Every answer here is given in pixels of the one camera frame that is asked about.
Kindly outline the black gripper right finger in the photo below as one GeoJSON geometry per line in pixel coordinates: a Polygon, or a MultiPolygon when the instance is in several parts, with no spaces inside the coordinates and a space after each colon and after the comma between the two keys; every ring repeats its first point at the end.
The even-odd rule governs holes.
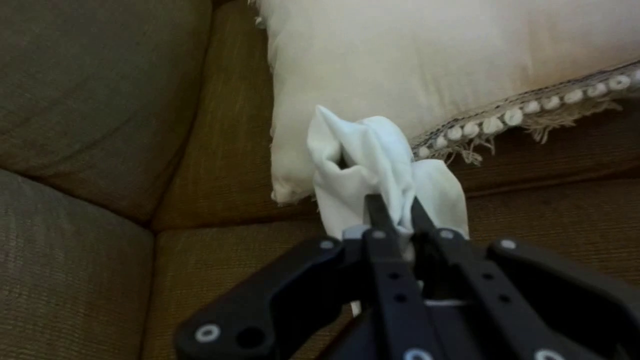
{"type": "Polygon", "coordinates": [[[515,241],[478,248],[413,207],[435,360],[640,360],[640,292],[515,241]]]}

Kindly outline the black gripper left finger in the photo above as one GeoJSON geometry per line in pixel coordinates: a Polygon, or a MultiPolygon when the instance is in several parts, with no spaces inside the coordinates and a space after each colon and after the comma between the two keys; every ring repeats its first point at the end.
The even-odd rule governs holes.
{"type": "Polygon", "coordinates": [[[364,313],[317,360],[435,360],[436,339],[390,213],[378,194],[364,208],[364,230],[306,241],[183,320],[178,360],[290,360],[348,303],[364,313]]]}

